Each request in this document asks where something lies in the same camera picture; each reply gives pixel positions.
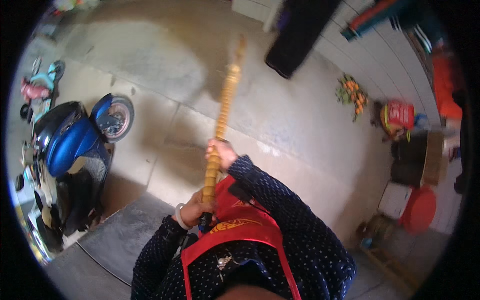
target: red apron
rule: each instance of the red apron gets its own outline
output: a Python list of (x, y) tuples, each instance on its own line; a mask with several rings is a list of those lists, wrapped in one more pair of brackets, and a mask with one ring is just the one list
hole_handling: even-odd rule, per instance
[[(181, 252), (187, 299), (192, 299), (188, 265), (216, 245), (232, 240), (253, 240), (276, 248), (293, 299), (300, 300), (297, 284), (283, 250), (283, 237), (278, 225), (268, 214), (242, 202), (229, 193), (228, 188), (234, 182), (235, 179), (229, 175), (215, 188), (218, 202), (216, 217), (222, 222), (218, 223), (210, 232), (200, 235), (197, 242)], [(255, 202), (255, 206), (264, 209), (257, 202)]]

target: pink wheel rim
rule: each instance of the pink wheel rim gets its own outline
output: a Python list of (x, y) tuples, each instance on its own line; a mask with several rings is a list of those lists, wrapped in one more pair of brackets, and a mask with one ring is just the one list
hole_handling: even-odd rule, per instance
[(117, 131), (116, 134), (108, 134), (107, 132), (105, 135), (110, 138), (110, 139), (116, 139), (119, 136), (121, 136), (128, 128), (128, 125), (130, 124), (130, 113), (128, 111), (128, 108), (125, 104), (120, 103), (120, 102), (114, 102), (110, 105), (108, 108), (108, 114), (110, 116), (120, 114), (124, 118), (124, 123), (123, 126)]

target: bracelet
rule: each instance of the bracelet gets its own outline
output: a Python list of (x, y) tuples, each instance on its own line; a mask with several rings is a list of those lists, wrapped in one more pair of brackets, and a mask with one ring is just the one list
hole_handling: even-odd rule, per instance
[(185, 230), (190, 230), (193, 227), (188, 227), (187, 225), (185, 225), (185, 223), (183, 222), (183, 220), (180, 217), (180, 209), (184, 206), (185, 206), (185, 203), (179, 203), (177, 205), (177, 207), (175, 207), (175, 217), (177, 217), (177, 222), (180, 225), (180, 227), (182, 227)]

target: gray mat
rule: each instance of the gray mat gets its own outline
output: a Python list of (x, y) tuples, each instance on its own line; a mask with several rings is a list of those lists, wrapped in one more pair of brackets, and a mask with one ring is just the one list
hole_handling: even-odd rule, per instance
[(109, 217), (78, 242), (99, 264), (130, 284), (140, 251), (175, 208), (150, 194)]
[(97, 264), (78, 244), (45, 268), (65, 299), (129, 299), (130, 287)]

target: blue scooter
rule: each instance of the blue scooter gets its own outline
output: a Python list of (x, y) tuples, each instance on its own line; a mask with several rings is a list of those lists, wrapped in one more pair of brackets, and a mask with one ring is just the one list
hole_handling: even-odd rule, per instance
[[(100, 219), (100, 196), (112, 158), (105, 143), (125, 137), (133, 118), (133, 105), (127, 97), (108, 94), (95, 104), (90, 116), (80, 102), (67, 102), (37, 121), (32, 169), (38, 186), (50, 194), (49, 200), (37, 204), (43, 222), (38, 225), (45, 227), (48, 235), (45, 240), (54, 240), (49, 248), (59, 248), (63, 235), (84, 231)], [(85, 163), (80, 171), (68, 173), (81, 156)], [(54, 184), (48, 184), (52, 178)]]

